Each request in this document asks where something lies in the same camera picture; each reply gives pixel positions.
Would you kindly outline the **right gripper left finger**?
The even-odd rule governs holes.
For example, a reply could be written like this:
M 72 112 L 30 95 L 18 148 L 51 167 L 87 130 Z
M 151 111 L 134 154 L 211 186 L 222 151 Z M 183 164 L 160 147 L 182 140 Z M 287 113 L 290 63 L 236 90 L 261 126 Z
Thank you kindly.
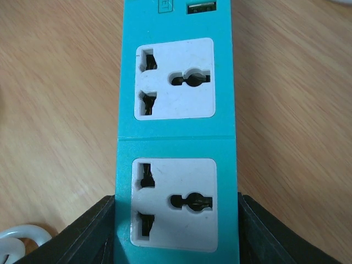
M 113 195 L 103 197 L 17 263 L 113 263 L 114 205 Z

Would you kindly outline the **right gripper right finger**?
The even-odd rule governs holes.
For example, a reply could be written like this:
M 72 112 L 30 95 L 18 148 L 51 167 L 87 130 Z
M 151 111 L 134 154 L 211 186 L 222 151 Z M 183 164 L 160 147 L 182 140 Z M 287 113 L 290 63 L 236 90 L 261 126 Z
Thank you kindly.
M 238 193 L 240 263 L 339 263 L 249 195 Z

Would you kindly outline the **teal power strip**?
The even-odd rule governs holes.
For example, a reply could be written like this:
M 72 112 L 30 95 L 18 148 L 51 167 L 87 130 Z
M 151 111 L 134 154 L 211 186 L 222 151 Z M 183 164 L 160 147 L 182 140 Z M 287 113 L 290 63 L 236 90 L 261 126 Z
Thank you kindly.
M 125 1 L 115 263 L 239 263 L 230 1 Z

